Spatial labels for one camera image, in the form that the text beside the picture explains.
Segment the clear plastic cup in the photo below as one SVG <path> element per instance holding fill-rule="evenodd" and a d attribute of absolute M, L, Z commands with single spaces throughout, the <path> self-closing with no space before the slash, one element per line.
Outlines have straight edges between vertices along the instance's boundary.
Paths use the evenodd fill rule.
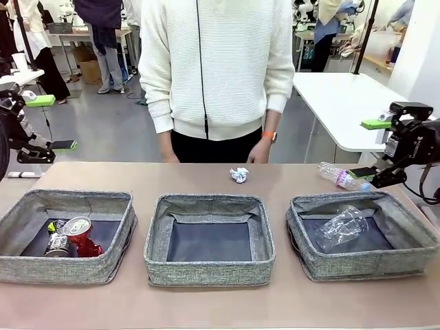
<path fill-rule="evenodd" d="M 358 239 L 369 231 L 362 212 L 354 206 L 342 206 L 337 215 L 316 230 L 317 245 L 324 251 L 333 251 L 337 246 Z"/>

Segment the plastic bottle with pink label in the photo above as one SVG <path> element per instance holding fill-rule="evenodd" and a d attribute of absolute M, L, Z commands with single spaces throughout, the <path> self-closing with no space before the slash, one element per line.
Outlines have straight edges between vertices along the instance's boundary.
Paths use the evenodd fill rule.
<path fill-rule="evenodd" d="M 318 173 L 322 178 L 345 190 L 366 192 L 371 189 L 371 185 L 367 181 L 354 178 L 347 170 L 339 168 L 334 164 L 327 162 L 319 163 Z"/>

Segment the person's right forearm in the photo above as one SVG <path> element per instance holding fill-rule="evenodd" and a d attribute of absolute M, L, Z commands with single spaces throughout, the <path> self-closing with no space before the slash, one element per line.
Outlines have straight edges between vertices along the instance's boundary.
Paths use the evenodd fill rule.
<path fill-rule="evenodd" d="M 159 149 L 161 153 L 174 152 L 171 143 L 171 130 L 174 124 L 170 106 L 170 66 L 140 65 L 140 73 L 141 86 L 146 92 L 148 111 L 155 126 Z"/>

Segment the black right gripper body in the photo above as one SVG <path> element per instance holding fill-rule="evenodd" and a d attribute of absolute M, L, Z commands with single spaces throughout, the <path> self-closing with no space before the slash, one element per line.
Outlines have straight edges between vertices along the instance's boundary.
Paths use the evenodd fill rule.
<path fill-rule="evenodd" d="M 386 168 L 440 163 L 440 119 L 401 120 L 389 116 L 391 132 L 384 149 Z"/>

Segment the grey fabric basket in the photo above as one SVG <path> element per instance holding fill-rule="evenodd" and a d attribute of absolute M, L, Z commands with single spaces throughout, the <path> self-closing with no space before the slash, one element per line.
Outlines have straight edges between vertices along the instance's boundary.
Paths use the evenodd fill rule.
<path fill-rule="evenodd" d="M 369 230 L 324 252 L 316 230 L 345 205 L 356 207 Z M 354 281 L 423 274 L 440 254 L 440 238 L 387 192 L 336 192 L 297 196 L 286 212 L 291 244 L 313 281 Z"/>
<path fill-rule="evenodd" d="M 52 221 L 86 217 L 90 239 L 102 248 L 96 257 L 46 256 Z M 137 224 L 127 192 L 32 189 L 0 217 L 0 282 L 103 285 L 116 275 Z"/>
<path fill-rule="evenodd" d="M 160 196 L 143 255 L 160 287 L 266 285 L 276 258 L 263 201 L 212 194 Z"/>

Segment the white paper ball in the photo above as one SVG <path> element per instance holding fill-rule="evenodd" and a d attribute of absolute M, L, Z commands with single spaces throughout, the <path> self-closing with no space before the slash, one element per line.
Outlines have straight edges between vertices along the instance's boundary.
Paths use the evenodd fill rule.
<path fill-rule="evenodd" d="M 237 167 L 230 169 L 231 178 L 238 184 L 242 184 L 246 181 L 248 177 L 248 169 L 244 167 Z"/>

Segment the bystander in light blue jacket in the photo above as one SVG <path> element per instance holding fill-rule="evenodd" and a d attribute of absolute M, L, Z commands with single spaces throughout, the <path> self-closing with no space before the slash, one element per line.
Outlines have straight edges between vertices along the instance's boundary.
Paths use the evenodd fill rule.
<path fill-rule="evenodd" d="M 388 20 L 386 27 L 397 25 L 401 28 L 407 28 L 412 15 L 414 4 L 415 0 L 405 0 L 405 2 L 403 2 L 399 6 L 397 11 Z"/>

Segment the bystander in cream jacket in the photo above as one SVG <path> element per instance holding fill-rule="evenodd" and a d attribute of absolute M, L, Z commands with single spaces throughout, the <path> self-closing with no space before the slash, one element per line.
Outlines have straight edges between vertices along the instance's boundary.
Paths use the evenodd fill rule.
<path fill-rule="evenodd" d="M 55 96 L 59 104 L 65 104 L 70 92 L 52 55 L 52 45 L 45 33 L 43 17 L 39 10 L 39 0 L 17 0 L 17 2 L 34 62 L 37 68 L 44 71 L 44 74 L 39 77 L 40 85 L 46 94 Z M 15 46 L 12 52 L 14 54 L 26 53 L 14 0 L 0 0 L 0 9 L 7 11 L 7 17 L 12 21 L 9 27 L 12 33 L 12 45 Z"/>

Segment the wooden top work table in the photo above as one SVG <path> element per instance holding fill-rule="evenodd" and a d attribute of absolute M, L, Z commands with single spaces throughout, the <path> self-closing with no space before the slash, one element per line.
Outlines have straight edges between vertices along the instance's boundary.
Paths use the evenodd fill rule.
<path fill-rule="evenodd" d="M 135 53 L 134 44 L 131 38 L 132 31 L 129 27 L 122 28 L 121 30 L 116 30 L 117 42 L 121 45 L 122 58 L 124 62 L 124 67 L 128 74 L 127 80 L 130 81 L 134 75 L 137 74 L 137 56 Z M 69 74 L 74 74 L 74 68 L 71 66 L 69 57 L 67 55 L 67 48 L 65 47 L 65 42 L 69 42 L 71 46 L 75 46 L 79 42 L 89 42 L 89 33 L 84 29 L 72 30 L 72 33 L 62 33 L 62 34 L 48 34 L 49 37 L 54 37 L 58 40 L 58 44 L 61 46 L 67 66 L 69 69 Z"/>

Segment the bystander in dark blue top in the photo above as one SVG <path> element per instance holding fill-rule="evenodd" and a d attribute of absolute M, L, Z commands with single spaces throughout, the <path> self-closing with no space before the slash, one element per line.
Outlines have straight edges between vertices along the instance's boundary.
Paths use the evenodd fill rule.
<path fill-rule="evenodd" d="M 99 94 L 113 89 L 124 93 L 124 82 L 118 62 L 116 31 L 121 28 L 122 0 L 73 0 L 78 16 L 87 24 L 94 54 L 101 73 Z"/>

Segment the black stand pole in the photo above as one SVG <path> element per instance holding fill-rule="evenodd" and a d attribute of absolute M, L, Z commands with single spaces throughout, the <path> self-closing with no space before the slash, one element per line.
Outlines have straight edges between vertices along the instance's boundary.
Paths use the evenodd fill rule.
<path fill-rule="evenodd" d="M 27 34 L 26 34 L 26 29 L 25 29 L 25 26 L 24 26 L 24 20 L 23 20 L 23 17 L 21 15 L 21 11 L 20 11 L 19 1 L 18 0 L 13 0 L 13 3 L 14 3 L 15 14 L 16 14 L 16 21 L 19 24 L 20 31 L 21 31 L 21 36 L 22 36 L 22 39 L 23 39 L 23 42 L 24 42 L 24 45 L 25 45 L 25 53 L 27 54 L 28 62 L 30 64 L 30 67 L 32 68 L 32 71 L 35 72 L 37 70 L 37 67 L 36 67 L 36 63 L 35 63 L 34 57 L 32 55 L 32 50 L 30 48 L 30 44 L 29 44 L 28 37 L 27 37 Z"/>
<path fill-rule="evenodd" d="M 370 16 L 368 18 L 367 27 L 366 27 L 366 30 L 365 30 L 365 33 L 364 33 L 364 40 L 362 41 L 362 46 L 360 48 L 360 52 L 359 52 L 359 55 L 357 57 L 355 68 L 354 68 L 354 71 L 352 72 L 352 74 L 354 74 L 354 75 L 359 75 L 360 74 L 360 67 L 362 65 L 362 61 L 363 61 L 364 54 L 365 54 L 365 51 L 366 51 L 366 46 L 367 46 L 367 43 L 369 41 L 369 36 L 371 34 L 371 30 L 373 28 L 373 24 L 375 22 L 375 15 L 376 15 L 376 12 L 377 12 L 377 7 L 378 7 L 378 4 L 379 4 L 379 0 L 372 0 L 372 2 L 373 2 L 373 5 L 371 7 L 371 13 L 370 13 Z"/>

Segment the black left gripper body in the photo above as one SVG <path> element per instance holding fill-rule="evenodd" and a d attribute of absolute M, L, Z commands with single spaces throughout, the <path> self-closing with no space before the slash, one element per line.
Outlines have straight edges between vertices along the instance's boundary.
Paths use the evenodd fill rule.
<path fill-rule="evenodd" d="M 13 106 L 11 109 L 0 106 L 0 151 L 36 150 L 31 144 L 34 133 L 25 131 L 22 125 L 24 119 L 23 106 Z"/>

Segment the crushed red drink can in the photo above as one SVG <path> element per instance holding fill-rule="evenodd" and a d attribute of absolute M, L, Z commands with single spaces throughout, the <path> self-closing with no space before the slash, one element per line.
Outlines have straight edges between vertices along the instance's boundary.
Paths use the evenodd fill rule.
<path fill-rule="evenodd" d="M 84 216 L 74 217 L 63 226 L 63 233 L 76 246 L 77 255 L 81 258 L 97 257 L 103 253 L 101 246 L 89 237 L 92 228 L 91 220 Z"/>

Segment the large white desk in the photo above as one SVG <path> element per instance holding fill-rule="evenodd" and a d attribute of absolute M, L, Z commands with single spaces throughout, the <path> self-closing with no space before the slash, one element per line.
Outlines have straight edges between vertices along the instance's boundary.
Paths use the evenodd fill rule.
<path fill-rule="evenodd" d="M 361 122 L 378 118 L 394 101 L 406 101 L 365 74 L 297 72 L 293 86 L 314 114 L 305 163 L 309 162 L 309 150 L 318 134 L 319 122 L 339 149 L 360 153 L 361 165 L 373 164 L 384 151 L 384 145 L 377 142 L 379 132 L 361 127 Z"/>

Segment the person's left forearm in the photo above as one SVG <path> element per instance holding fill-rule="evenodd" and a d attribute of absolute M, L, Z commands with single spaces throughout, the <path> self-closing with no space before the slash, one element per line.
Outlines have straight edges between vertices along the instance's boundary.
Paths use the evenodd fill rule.
<path fill-rule="evenodd" d="M 290 67 L 270 74 L 267 86 L 265 132 L 274 133 L 277 130 L 287 101 L 291 98 L 295 73 L 294 67 Z"/>

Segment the white paper cup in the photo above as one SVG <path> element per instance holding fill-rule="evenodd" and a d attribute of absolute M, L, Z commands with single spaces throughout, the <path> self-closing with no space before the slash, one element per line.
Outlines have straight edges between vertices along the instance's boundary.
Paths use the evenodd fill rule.
<path fill-rule="evenodd" d="M 12 54 L 12 59 L 20 72 L 28 70 L 28 62 L 23 52 Z"/>

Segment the person's left hand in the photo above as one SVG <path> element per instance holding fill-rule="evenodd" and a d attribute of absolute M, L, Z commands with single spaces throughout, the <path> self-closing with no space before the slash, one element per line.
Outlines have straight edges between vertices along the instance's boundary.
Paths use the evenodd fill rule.
<path fill-rule="evenodd" d="M 267 164 L 269 161 L 271 142 L 261 139 L 250 151 L 248 164 Z"/>

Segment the brown cardboard box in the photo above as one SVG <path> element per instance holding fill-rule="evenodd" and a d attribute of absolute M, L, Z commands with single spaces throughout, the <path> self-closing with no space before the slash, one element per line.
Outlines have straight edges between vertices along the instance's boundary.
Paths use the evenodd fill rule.
<path fill-rule="evenodd" d="M 86 85 L 99 85 L 102 83 L 98 61 L 82 61 L 78 65 Z"/>

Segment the black trousers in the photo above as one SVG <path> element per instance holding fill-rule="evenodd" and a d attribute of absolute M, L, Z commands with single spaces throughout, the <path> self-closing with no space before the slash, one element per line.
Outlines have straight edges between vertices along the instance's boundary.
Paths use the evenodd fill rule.
<path fill-rule="evenodd" d="M 171 143 L 177 159 L 181 163 L 246 163 L 251 150 L 261 139 L 263 129 L 259 129 L 231 140 L 212 141 L 189 137 L 171 131 Z"/>

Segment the white knit zip sweater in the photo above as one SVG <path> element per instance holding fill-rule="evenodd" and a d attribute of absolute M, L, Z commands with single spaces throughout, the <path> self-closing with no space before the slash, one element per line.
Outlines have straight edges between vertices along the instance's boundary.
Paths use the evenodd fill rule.
<path fill-rule="evenodd" d="M 290 0 L 143 0 L 140 84 L 158 133 L 257 130 L 292 92 Z"/>

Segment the bystander in blue shirt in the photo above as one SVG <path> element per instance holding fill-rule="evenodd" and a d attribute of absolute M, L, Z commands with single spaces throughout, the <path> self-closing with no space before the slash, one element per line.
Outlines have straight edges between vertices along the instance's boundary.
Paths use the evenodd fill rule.
<path fill-rule="evenodd" d="M 312 73 L 321 73 L 325 70 L 333 39 L 340 31 L 340 17 L 347 8 L 343 2 L 344 0 L 318 1 L 318 18 L 313 33 Z"/>

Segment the crushed black drink can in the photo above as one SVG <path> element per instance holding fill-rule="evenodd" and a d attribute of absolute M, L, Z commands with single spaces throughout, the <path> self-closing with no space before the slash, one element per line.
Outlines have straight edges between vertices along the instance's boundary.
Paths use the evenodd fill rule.
<path fill-rule="evenodd" d="M 47 226 L 49 234 L 49 242 L 47 244 L 44 257 L 70 257 L 70 242 L 63 227 L 67 223 L 66 220 L 56 219 L 51 221 Z"/>

